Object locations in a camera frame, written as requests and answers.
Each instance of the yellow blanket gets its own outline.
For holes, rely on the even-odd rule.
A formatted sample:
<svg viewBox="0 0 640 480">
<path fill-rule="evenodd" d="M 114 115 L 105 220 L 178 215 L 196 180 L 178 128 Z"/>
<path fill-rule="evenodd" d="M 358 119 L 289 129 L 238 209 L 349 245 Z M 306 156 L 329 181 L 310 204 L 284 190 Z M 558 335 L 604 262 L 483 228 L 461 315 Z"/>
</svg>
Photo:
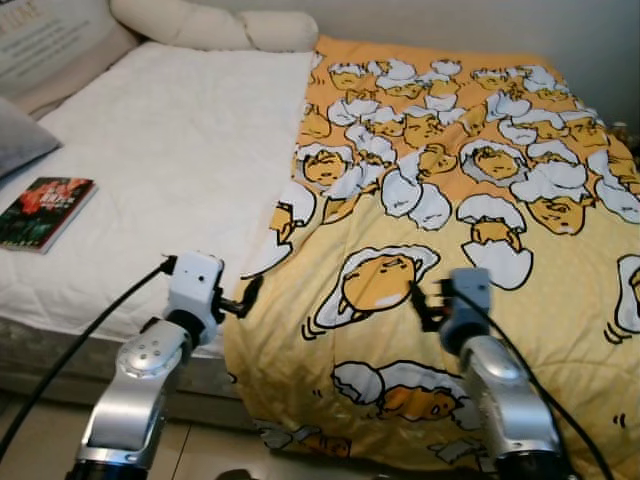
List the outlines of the yellow blanket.
<svg viewBox="0 0 640 480">
<path fill-rule="evenodd" d="M 410 281 L 436 293 L 478 266 L 541 383 L 619 478 L 640 478 L 640 179 L 596 113 L 538 57 L 327 37 L 306 99 L 246 275 L 264 285 L 225 330 L 265 443 L 490 471 L 456 359 L 407 301 Z"/>
</svg>

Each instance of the white mattress protector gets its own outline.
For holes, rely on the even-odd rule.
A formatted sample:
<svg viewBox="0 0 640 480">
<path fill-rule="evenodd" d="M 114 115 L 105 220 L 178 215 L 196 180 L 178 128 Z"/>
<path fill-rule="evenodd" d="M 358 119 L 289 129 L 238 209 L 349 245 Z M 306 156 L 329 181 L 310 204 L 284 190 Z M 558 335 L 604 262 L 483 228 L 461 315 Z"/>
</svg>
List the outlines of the white mattress protector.
<svg viewBox="0 0 640 480">
<path fill-rule="evenodd" d="M 230 297 L 289 178 L 311 53 L 147 43 L 41 120 L 64 147 L 0 183 L 4 210 L 39 176 L 99 190 L 51 250 L 0 250 L 0 319 L 79 333 L 162 254 L 222 258 Z M 124 340 L 166 306 L 168 278 L 101 327 Z M 222 338 L 201 355 L 221 355 Z"/>
</svg>

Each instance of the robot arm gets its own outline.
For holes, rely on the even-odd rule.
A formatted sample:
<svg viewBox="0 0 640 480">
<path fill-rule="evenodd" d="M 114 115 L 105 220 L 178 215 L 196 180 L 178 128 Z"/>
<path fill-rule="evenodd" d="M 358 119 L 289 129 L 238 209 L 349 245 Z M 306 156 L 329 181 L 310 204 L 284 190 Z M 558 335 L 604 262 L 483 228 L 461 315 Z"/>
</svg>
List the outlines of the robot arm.
<svg viewBox="0 0 640 480">
<path fill-rule="evenodd" d="M 547 404 L 530 383 L 527 372 L 495 337 L 489 324 L 456 292 L 485 313 L 490 306 L 489 273 L 478 268 L 456 269 L 442 282 L 442 308 L 426 307 L 416 291 L 412 301 L 423 329 L 438 322 L 444 349 L 459 359 L 467 394 L 476 406 L 485 445 L 501 480 L 567 480 L 571 470 Z"/>
<path fill-rule="evenodd" d="M 222 297 L 224 263 L 198 253 L 178 257 L 163 319 L 150 320 L 118 352 L 116 373 L 96 404 L 67 480 L 144 480 L 164 426 L 165 399 L 198 345 L 216 336 L 222 310 L 243 317 L 262 277 L 242 303 Z"/>
</svg>

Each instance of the book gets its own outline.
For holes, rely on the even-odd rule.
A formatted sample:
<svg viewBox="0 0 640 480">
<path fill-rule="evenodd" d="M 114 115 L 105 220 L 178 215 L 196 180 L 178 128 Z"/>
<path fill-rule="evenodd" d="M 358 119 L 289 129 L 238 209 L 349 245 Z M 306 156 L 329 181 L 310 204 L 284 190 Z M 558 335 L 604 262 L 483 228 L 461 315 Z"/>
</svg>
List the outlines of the book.
<svg viewBox="0 0 640 480">
<path fill-rule="evenodd" d="M 0 215 L 0 247 L 47 253 L 96 190 L 88 178 L 36 179 Z"/>
</svg>

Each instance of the white wall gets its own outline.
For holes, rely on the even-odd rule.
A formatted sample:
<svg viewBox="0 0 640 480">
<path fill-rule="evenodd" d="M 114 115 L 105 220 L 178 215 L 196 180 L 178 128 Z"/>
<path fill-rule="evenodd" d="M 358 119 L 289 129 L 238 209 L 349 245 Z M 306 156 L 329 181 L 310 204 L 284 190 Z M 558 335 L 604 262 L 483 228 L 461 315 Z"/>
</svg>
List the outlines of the white wall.
<svg viewBox="0 0 640 480">
<path fill-rule="evenodd" d="M 334 37 L 450 50 L 533 52 L 605 121 L 640 131 L 640 0 L 192 0 L 303 10 Z"/>
</svg>

